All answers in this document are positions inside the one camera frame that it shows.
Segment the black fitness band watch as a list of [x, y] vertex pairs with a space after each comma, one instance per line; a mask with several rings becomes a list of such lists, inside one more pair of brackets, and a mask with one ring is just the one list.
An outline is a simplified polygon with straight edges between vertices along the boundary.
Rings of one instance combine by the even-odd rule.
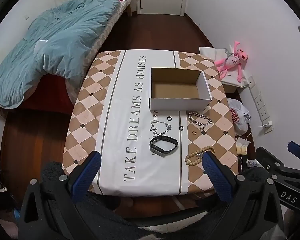
[[176, 139], [165, 135], [154, 137], [149, 142], [150, 151], [160, 157], [170, 155], [177, 150], [179, 143]]

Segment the white plastic bag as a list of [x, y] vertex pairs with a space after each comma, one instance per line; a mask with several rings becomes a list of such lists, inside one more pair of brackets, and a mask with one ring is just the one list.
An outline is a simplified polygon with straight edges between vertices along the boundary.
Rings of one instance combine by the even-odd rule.
[[227, 99], [231, 112], [232, 122], [234, 124], [235, 134], [241, 136], [248, 131], [248, 124], [250, 123], [249, 110], [236, 99]]

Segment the checkered printed tablecloth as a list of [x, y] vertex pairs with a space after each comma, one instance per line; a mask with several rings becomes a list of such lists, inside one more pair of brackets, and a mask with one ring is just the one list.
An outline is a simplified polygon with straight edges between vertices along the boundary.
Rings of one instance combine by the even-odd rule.
[[[212, 101], [203, 111], [205, 128], [185, 111], [151, 112], [150, 69], [184, 68], [204, 72]], [[153, 154], [156, 136], [176, 139], [179, 146], [165, 157]], [[203, 166], [189, 166], [194, 152], [212, 146], [224, 165], [238, 172], [231, 112], [212, 60], [169, 50], [117, 50], [99, 53], [87, 73], [70, 119], [62, 167], [66, 173], [98, 151], [101, 168], [93, 180], [98, 194], [176, 196], [205, 192], [212, 184]]]

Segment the white cardboard box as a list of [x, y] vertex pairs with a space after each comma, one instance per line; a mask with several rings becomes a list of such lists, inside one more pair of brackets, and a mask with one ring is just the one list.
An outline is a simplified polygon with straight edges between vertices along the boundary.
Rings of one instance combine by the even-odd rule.
[[203, 111], [212, 101], [201, 70], [152, 68], [149, 109], [151, 111]]

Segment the pink panther plush toy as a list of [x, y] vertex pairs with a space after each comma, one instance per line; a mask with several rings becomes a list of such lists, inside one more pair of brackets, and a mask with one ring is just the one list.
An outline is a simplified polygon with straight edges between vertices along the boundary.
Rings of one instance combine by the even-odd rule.
[[242, 48], [238, 48], [239, 44], [240, 42], [235, 41], [233, 52], [226, 58], [214, 62], [221, 80], [225, 78], [229, 70], [234, 68], [238, 71], [237, 81], [243, 80], [243, 64], [247, 62], [248, 54]]

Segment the white wall socket strip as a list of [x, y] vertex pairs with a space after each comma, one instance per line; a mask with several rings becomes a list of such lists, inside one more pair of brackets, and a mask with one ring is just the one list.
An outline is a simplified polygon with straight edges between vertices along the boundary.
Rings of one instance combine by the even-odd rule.
[[[249, 86], [250, 94], [253, 98], [256, 109], [258, 111], [259, 118], [260, 118], [262, 125], [265, 122], [271, 121], [269, 112], [267, 111], [267, 108], [266, 108], [266, 103], [263, 100], [261, 92], [252, 76], [250, 76], [248, 78], [248, 86]], [[264, 134], [267, 134], [267, 133], [271, 132], [272, 130], [273, 130], [273, 125], [269, 128], [262, 128], [262, 131]]]

